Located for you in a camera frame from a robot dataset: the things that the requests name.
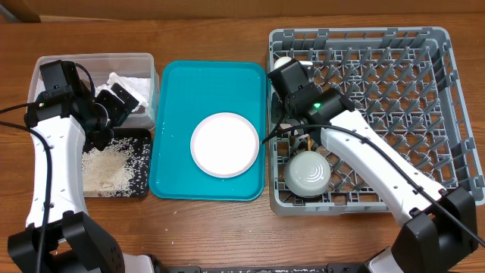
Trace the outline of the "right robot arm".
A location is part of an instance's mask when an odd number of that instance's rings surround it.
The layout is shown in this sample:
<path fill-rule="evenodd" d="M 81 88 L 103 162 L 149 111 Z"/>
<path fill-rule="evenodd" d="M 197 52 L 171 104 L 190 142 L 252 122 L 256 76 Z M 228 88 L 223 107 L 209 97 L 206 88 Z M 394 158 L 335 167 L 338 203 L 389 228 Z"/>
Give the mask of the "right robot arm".
<path fill-rule="evenodd" d="M 321 144 L 364 179 L 401 227 L 393 245 L 361 265 L 361 272 L 447 272 L 484 245 L 471 194 L 461 187 L 448 191 L 407 162 L 349 98 L 313 85 L 277 95 L 284 113 L 298 121 L 289 131 L 318 133 Z"/>

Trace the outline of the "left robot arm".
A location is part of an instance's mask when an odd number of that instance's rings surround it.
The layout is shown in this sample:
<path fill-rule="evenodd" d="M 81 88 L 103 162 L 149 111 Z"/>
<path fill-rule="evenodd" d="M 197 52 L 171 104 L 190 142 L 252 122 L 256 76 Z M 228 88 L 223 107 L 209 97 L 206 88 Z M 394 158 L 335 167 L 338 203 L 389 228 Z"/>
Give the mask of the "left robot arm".
<path fill-rule="evenodd" d="M 26 228 L 8 238 L 22 272 L 162 272 L 152 255 L 123 253 L 88 215 L 83 192 L 85 144 L 106 147 L 137 100 L 119 84 L 97 96 L 84 84 L 56 83 L 27 104 L 35 150 L 34 193 Z"/>

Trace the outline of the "pink plate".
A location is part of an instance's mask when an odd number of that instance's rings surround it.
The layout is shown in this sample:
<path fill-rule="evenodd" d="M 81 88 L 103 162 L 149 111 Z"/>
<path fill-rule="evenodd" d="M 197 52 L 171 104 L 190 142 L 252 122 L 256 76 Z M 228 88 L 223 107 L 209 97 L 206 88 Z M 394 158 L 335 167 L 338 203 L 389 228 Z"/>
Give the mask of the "pink plate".
<path fill-rule="evenodd" d="M 243 116 L 230 112 L 206 117 L 190 139 L 190 153 L 196 166 L 217 178 L 232 178 L 248 171 L 258 151 L 255 127 Z"/>

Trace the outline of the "cream paper cup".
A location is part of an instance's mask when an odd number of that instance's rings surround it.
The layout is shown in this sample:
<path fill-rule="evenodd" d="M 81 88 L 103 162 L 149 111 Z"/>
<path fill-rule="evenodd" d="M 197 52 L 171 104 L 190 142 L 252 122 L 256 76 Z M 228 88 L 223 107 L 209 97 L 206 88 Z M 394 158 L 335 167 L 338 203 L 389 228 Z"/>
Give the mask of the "cream paper cup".
<path fill-rule="evenodd" d="M 291 57 L 281 57 L 274 62 L 274 69 L 285 67 L 287 64 L 291 63 L 293 59 Z"/>

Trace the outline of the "white bowl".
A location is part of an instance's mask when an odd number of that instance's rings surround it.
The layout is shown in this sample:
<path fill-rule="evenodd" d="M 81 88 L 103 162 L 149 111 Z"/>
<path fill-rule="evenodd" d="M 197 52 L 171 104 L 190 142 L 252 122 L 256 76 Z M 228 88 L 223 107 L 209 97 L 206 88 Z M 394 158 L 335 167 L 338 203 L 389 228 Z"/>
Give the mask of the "white bowl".
<path fill-rule="evenodd" d="M 331 169 L 320 153 L 304 151 L 293 156 L 285 165 L 284 181 L 289 190 L 301 197 L 315 197 L 330 185 Z"/>

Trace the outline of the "white napkin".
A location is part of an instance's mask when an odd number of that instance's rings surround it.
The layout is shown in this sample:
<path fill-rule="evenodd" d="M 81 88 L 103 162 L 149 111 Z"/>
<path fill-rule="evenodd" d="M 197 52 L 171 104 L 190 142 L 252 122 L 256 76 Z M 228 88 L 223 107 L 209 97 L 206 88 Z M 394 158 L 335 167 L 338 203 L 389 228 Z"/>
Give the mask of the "white napkin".
<path fill-rule="evenodd" d="M 137 111 L 141 106 L 145 108 L 149 107 L 149 98 L 151 94 L 150 78 L 123 77 L 115 72 L 111 72 L 107 82 L 95 88 L 95 95 L 97 96 L 104 89 L 113 93 L 111 88 L 115 83 L 118 83 L 139 102 L 139 105 L 136 106 L 133 111 Z"/>

